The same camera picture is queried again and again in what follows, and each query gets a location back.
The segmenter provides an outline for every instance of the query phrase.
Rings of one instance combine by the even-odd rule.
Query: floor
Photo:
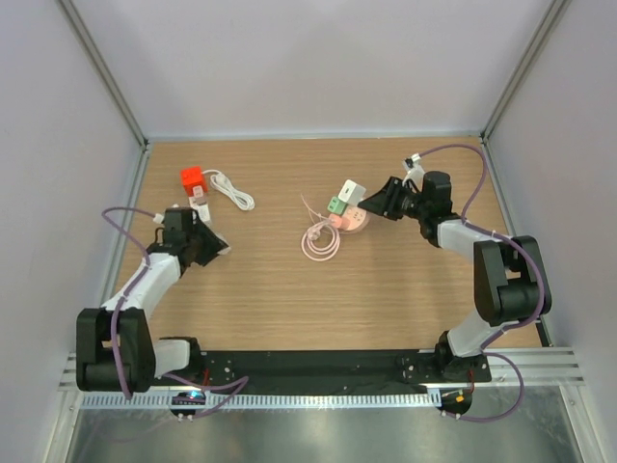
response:
[[[472,310],[469,262],[436,249],[410,219],[373,217],[359,234],[342,236],[336,257],[313,262],[300,250],[310,225],[300,195],[316,210],[351,178],[372,194],[389,176],[402,177],[406,156],[475,138],[279,140],[157,144],[148,163],[138,207],[163,212],[187,204],[179,172],[199,165],[223,171],[254,196],[253,211],[239,210],[210,193],[212,229],[231,252],[190,268],[164,296],[150,321],[153,339],[194,336],[203,349],[295,350],[424,348]],[[425,170],[452,176],[455,210],[475,187],[481,162],[473,151],[431,154]],[[493,185],[480,192],[470,219],[505,232]],[[136,217],[132,232],[148,244],[154,225]],[[137,268],[128,246],[119,285]],[[531,325],[495,346],[540,345]]]

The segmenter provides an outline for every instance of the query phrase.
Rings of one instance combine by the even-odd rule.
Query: black mounting plate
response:
[[[441,372],[434,353],[419,350],[207,351],[213,386],[242,376],[248,395],[398,395],[425,392],[426,383],[491,381],[486,357]],[[163,380],[157,385],[171,385]]]

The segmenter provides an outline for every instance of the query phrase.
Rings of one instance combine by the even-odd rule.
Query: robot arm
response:
[[[491,235],[466,227],[461,217],[452,212],[448,174],[425,174],[417,159],[407,160],[406,166],[409,172],[405,179],[390,177],[378,193],[361,201],[358,207],[390,220],[404,216],[417,219],[421,235],[431,244],[473,263],[475,311],[459,326],[443,333],[436,345],[437,362],[445,368],[453,361],[481,355],[485,344],[506,325],[532,316],[539,297],[538,285],[535,273],[519,253]],[[550,290],[538,244],[530,236],[511,239],[540,269],[545,288],[542,313],[547,313]],[[509,277],[507,272],[518,275]]]
[[[228,251],[227,243],[189,207],[165,211],[162,240],[148,246],[149,266],[143,259],[124,287],[99,309],[84,309],[77,317],[76,377],[82,391],[119,391],[111,339],[111,320],[119,301],[118,333],[124,376],[131,392],[147,391],[154,379],[169,371],[199,374],[201,350],[192,338],[152,343],[148,320],[165,292],[192,264],[207,265]],[[145,272],[143,278],[138,275]]]

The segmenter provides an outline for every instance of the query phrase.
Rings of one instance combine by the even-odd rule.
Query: power adapter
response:
[[[354,180],[345,180],[340,193],[338,193],[338,198],[349,205],[358,205],[364,193],[366,193],[366,188],[358,185]]]
[[[342,215],[330,214],[332,226],[336,229],[343,230],[348,233],[356,233],[361,231],[368,223],[369,215],[365,210],[350,205],[345,209]]]

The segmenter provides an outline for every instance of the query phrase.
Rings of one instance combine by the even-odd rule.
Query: pink cable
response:
[[[302,235],[302,240],[300,241],[300,247],[302,252],[309,259],[314,260],[315,262],[323,262],[325,260],[330,260],[333,258],[340,247],[340,232],[336,227],[332,225],[332,221],[324,217],[318,212],[315,212],[313,209],[309,207],[307,202],[305,201],[304,196],[300,195],[302,198],[302,202],[308,209],[308,216],[310,217],[310,221],[313,223],[310,227],[308,227],[305,234]],[[314,221],[313,215],[320,219],[319,222]],[[330,242],[325,246],[318,246],[315,244],[315,241],[321,235],[321,231],[326,230],[328,233],[332,235]]]

